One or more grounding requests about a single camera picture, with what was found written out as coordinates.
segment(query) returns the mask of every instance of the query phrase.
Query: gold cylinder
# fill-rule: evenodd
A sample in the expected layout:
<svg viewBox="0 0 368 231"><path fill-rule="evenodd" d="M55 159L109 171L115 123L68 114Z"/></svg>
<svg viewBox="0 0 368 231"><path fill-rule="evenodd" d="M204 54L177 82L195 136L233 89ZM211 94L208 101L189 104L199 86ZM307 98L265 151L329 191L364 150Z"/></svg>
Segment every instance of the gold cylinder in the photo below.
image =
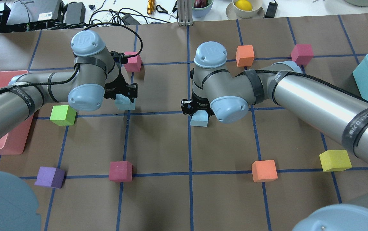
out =
<svg viewBox="0 0 368 231"><path fill-rule="evenodd" d="M155 0L148 0L147 14L152 15L154 12Z"/></svg>

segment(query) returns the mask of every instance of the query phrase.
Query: yellow fruit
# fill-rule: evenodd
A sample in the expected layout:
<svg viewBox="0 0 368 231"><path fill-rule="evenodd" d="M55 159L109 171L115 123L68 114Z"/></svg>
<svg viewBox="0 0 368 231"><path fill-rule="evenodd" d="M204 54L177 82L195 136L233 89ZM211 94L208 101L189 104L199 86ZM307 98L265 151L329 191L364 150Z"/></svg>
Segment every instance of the yellow fruit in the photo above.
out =
<svg viewBox="0 0 368 231"><path fill-rule="evenodd" d="M247 0L238 0L238 1L236 1L235 2L235 6L238 9L245 10L245 11L251 11L251 10L253 10L253 6Z"/></svg>

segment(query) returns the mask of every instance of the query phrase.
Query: orange cube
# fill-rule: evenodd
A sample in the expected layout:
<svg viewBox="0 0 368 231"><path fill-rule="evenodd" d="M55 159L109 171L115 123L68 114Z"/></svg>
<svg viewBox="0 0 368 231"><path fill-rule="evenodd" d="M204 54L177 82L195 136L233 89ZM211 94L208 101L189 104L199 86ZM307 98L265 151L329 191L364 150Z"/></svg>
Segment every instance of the orange cube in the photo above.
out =
<svg viewBox="0 0 368 231"><path fill-rule="evenodd" d="M235 58L237 67L250 67L255 58L253 45L238 46Z"/></svg>
<svg viewBox="0 0 368 231"><path fill-rule="evenodd" d="M255 161L251 167L254 182L268 182L278 179L273 159Z"/></svg>

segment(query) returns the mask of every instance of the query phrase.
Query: plate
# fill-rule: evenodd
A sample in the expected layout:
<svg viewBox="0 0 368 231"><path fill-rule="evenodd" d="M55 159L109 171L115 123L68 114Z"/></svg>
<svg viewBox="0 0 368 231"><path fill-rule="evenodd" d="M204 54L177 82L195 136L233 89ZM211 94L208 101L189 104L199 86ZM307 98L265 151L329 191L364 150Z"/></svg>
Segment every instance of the plate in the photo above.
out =
<svg viewBox="0 0 368 231"><path fill-rule="evenodd" d="M235 20L235 19L244 19L241 17L238 17L234 10L232 10L232 3L228 4L227 8L225 9L225 14L227 15L227 18L229 20ZM257 14L252 16L249 19L263 19L264 18L264 9L262 7L260 7L260 9L258 10Z"/></svg>

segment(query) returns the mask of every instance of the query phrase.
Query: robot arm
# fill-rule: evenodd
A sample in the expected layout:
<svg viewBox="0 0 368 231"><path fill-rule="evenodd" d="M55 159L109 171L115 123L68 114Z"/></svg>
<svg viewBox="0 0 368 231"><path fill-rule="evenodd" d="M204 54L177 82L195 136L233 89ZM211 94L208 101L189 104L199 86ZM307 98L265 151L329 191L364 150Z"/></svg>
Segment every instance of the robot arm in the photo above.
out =
<svg viewBox="0 0 368 231"><path fill-rule="evenodd" d="M128 85L120 73L126 57L109 52L96 32L77 33L71 48L73 72L15 76L9 86L0 89L0 138L46 103L68 101L76 110L94 111L103 97L115 99L118 95L131 102L137 98L137 84Z"/></svg>
<svg viewBox="0 0 368 231"><path fill-rule="evenodd" d="M206 111L222 123L232 123L247 114L248 105L271 99L368 163L368 102L302 74L292 61L233 78L225 66L225 48L216 42L201 44L194 62L192 99L181 101L184 114ZM368 230L368 194L321 208L293 230L357 229Z"/></svg>

